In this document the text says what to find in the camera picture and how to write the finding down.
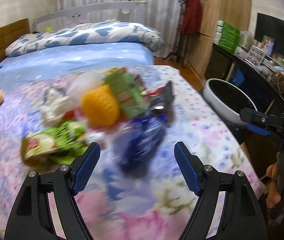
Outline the green snack wrapper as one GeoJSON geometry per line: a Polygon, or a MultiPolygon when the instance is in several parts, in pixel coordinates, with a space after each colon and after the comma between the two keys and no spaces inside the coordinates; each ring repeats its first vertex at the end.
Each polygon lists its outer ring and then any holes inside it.
{"type": "Polygon", "coordinates": [[[87,150],[86,126],[79,121],[66,121],[29,133],[21,141],[22,162],[30,167],[70,165],[87,150]]]}

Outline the white paper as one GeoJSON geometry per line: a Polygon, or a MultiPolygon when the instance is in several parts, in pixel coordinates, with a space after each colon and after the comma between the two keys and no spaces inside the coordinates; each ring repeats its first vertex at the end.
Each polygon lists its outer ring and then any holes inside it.
{"type": "Polygon", "coordinates": [[[65,114],[73,110],[71,98],[60,89],[49,87],[40,107],[41,122],[45,126],[57,126],[65,114]]]}

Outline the blue snack wrapper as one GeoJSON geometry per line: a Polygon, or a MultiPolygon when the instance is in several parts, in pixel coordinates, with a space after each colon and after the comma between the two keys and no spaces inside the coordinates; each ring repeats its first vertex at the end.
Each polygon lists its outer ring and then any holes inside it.
{"type": "Polygon", "coordinates": [[[124,174],[146,172],[167,128],[166,114],[145,115],[131,120],[112,141],[115,164],[124,174]]]}

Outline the green drink carton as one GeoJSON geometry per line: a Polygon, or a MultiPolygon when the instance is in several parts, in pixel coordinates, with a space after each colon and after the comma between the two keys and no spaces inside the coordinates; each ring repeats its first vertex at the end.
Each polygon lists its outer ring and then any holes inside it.
{"type": "Polygon", "coordinates": [[[143,96],[143,89],[138,86],[135,76],[125,67],[109,70],[103,80],[109,85],[127,119],[145,113],[148,99],[143,96]]]}

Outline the orange ovaltine wrapper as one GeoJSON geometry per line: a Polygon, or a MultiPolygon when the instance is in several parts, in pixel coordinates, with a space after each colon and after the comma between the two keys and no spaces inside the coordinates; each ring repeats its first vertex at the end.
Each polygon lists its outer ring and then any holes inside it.
{"type": "Polygon", "coordinates": [[[159,92],[149,99],[147,111],[153,114],[167,114],[175,99],[172,81],[168,81],[159,92]]]}

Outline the white foam net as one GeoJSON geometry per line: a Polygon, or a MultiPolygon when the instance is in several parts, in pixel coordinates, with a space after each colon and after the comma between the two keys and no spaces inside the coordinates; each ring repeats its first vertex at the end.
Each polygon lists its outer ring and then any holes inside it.
{"type": "Polygon", "coordinates": [[[71,83],[66,91],[76,107],[81,105],[82,96],[89,90],[96,89],[102,85],[102,78],[95,71],[80,73],[71,83]]]}

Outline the white black trash bin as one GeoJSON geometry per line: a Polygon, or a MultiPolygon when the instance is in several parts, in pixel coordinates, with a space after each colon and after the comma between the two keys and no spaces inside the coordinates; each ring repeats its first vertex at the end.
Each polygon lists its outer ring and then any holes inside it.
{"type": "Polygon", "coordinates": [[[204,100],[227,122],[245,126],[240,111],[249,108],[257,111],[252,100],[239,88],[221,79],[208,79],[203,89],[204,100]]]}

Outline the black tv cabinet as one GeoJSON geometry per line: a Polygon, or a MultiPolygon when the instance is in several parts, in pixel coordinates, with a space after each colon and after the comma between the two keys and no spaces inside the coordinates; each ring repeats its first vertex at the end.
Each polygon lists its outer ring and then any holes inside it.
{"type": "Polygon", "coordinates": [[[253,101],[260,112],[267,114],[284,114],[284,96],[267,78],[236,55],[213,44],[205,78],[227,81],[253,101]]]}

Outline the framed colour photo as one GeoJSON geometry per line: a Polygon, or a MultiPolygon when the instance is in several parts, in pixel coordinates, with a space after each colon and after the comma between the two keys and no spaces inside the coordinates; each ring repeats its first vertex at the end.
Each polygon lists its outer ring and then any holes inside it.
{"type": "Polygon", "coordinates": [[[274,49],[274,45],[275,45],[275,40],[273,38],[271,38],[271,37],[269,37],[267,35],[263,36],[261,49],[263,51],[265,51],[265,53],[268,56],[272,55],[273,49],[274,49]]]}

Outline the black television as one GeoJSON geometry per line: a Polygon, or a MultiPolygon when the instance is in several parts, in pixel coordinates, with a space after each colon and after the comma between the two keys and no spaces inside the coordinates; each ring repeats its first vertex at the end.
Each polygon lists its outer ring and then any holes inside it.
{"type": "Polygon", "coordinates": [[[262,42],[267,36],[275,41],[273,52],[284,56],[284,21],[266,14],[257,14],[255,40],[262,42]]]}

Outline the green white box stack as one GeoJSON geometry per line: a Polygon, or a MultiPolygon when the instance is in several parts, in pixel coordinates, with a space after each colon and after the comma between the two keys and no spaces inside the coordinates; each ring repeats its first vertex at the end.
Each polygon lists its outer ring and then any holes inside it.
{"type": "Polygon", "coordinates": [[[240,33],[240,30],[235,28],[233,25],[225,21],[218,20],[214,44],[227,52],[234,54],[239,43],[240,33]]]}

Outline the red coat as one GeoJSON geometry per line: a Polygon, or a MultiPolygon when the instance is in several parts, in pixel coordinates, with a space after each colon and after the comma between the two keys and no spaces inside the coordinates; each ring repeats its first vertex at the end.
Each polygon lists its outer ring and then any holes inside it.
{"type": "Polygon", "coordinates": [[[178,28],[181,35],[192,36],[201,31],[203,9],[201,0],[186,0],[182,23],[178,28]]]}

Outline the blue white cartoon quilt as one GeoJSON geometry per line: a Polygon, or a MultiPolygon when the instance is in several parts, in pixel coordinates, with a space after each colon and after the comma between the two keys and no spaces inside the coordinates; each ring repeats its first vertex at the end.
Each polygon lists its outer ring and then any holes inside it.
{"type": "Polygon", "coordinates": [[[151,51],[160,50],[164,44],[160,33],[151,27],[133,22],[106,21],[23,35],[5,49],[5,55],[15,57],[59,46],[120,42],[139,43],[151,51]]]}

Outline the photo grid frame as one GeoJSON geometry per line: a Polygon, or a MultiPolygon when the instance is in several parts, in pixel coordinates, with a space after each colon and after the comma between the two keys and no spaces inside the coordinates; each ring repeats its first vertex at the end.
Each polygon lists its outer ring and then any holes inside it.
{"type": "Polygon", "coordinates": [[[251,64],[252,66],[260,66],[265,58],[265,55],[265,51],[257,46],[252,45],[245,57],[245,62],[251,64]]]}

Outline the white bed guard rail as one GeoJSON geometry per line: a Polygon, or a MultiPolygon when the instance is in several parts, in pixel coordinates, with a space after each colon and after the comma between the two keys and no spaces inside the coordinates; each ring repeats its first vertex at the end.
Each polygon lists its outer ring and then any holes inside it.
{"type": "Polygon", "coordinates": [[[146,1],[103,2],[82,5],[41,16],[32,23],[32,32],[48,32],[83,23],[103,21],[136,22],[146,21],[146,1]]]}

